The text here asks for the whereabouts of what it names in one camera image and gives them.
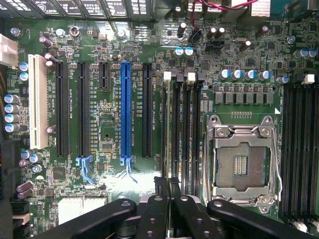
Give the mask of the metal locking lever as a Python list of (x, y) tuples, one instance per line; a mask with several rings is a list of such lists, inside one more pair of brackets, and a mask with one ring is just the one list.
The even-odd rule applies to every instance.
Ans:
[(282, 189), (283, 189), (283, 183), (280, 176), (280, 162), (278, 157), (278, 143), (277, 143), (277, 133), (276, 128), (274, 126), (271, 127), (272, 131), (272, 152), (275, 160), (275, 173), (278, 181), (278, 201), (280, 202), (282, 200)]
[(212, 187), (214, 179), (214, 124), (218, 121), (217, 115), (207, 116), (203, 145), (203, 200), (205, 205), (212, 200)]

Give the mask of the finned chipset heatsink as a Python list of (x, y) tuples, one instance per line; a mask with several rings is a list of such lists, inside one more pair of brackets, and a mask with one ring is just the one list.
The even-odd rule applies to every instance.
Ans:
[(63, 224), (107, 204), (107, 198), (63, 198), (58, 203), (58, 222)]

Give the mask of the CPU socket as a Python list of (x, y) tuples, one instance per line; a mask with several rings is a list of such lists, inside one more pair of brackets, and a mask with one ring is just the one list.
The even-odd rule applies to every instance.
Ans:
[(281, 201), (277, 129), (271, 116), (259, 124), (225, 124), (207, 117), (202, 160), (202, 198), (255, 207), (268, 215)]

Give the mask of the metal socket cover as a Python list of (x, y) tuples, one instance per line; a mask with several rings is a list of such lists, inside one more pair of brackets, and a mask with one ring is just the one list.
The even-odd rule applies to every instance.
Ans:
[(278, 199), (271, 126), (218, 126), (212, 196), (267, 210)]

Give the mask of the green motherboard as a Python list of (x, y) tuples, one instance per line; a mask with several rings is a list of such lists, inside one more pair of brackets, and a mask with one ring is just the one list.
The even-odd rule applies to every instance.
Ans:
[[(165, 239), (191, 239), (176, 230), (176, 215), (170, 195), (172, 178), (172, 102), (174, 77), (184, 76), (180, 93), (179, 188), (185, 193), (184, 86), (188, 72), (205, 73), (200, 94), (199, 196), (190, 195), (206, 206), (202, 198), (202, 160), (206, 118), (218, 115), (225, 124), (259, 124), (273, 118), (277, 129), (282, 200), (268, 215), (255, 207), (245, 209), (295, 227), (319, 239), (319, 220), (307, 221), (302, 213), (303, 97), (302, 81), (315, 74), (319, 86), (319, 0), (156, 0), (153, 21), (102, 19), (0, 18), (0, 33), (18, 44), (18, 67), (0, 65), (0, 239), (34, 239), (60, 226), (58, 203), (63, 198), (129, 199), (156, 192), (155, 177), (168, 185)], [(176, 58), (176, 47), (192, 47), (192, 57)], [(48, 147), (30, 148), (28, 55), (44, 57), (47, 67)], [(57, 156), (55, 113), (55, 70), (62, 61), (68, 69), (68, 155)], [(77, 63), (89, 65), (90, 77), (90, 176), (82, 177), (78, 157)], [(107, 62), (111, 90), (99, 89), (99, 63)], [(121, 156), (121, 63), (130, 62), (132, 73), (132, 177), (120, 165)], [(152, 64), (153, 131), (152, 156), (142, 157), (143, 64)], [(218, 74), (241, 70), (234, 81)], [(244, 79), (254, 70), (254, 80)], [(270, 78), (258, 75), (269, 71)], [(299, 197), (294, 216), (294, 89), (299, 88)], [(191, 95), (192, 156), (194, 158), (194, 86)], [(291, 168), (289, 215), (284, 202), (284, 85), (292, 93)], [(4, 127), (4, 96), (18, 95), (18, 132)]]

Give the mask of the blue expansion slot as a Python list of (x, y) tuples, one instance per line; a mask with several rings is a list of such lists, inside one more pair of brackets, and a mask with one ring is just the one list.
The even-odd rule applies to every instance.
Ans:
[(121, 63), (121, 156), (120, 165), (126, 167), (126, 173), (134, 183), (131, 175), (132, 164), (132, 73), (130, 62)]

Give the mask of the black slot with blue latch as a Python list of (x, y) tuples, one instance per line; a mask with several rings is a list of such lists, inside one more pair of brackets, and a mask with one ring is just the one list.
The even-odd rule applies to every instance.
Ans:
[(94, 180), (89, 175), (93, 156), (90, 151), (90, 77), (89, 65), (77, 63), (77, 105), (78, 105), (78, 157), (76, 162), (82, 167), (82, 177), (90, 184)]

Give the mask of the short black expansion slot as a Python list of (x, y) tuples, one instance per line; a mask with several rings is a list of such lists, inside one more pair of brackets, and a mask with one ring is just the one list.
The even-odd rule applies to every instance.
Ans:
[(99, 63), (99, 89), (105, 91), (111, 90), (110, 72), (107, 62)]

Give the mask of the white expansion slot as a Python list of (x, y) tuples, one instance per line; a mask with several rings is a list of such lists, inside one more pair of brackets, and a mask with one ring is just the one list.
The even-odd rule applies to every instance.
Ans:
[(29, 136), (31, 149), (48, 147), (47, 67), (41, 55), (28, 55)]

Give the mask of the white power connector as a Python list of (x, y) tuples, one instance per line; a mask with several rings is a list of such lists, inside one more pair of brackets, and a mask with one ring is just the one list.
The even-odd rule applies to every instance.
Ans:
[(0, 65), (18, 67), (18, 44), (0, 33)]

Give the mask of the black open PC case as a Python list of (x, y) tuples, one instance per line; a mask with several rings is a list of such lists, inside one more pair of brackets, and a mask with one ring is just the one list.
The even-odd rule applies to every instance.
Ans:
[(0, 0), (0, 18), (153, 21), (156, 0)]

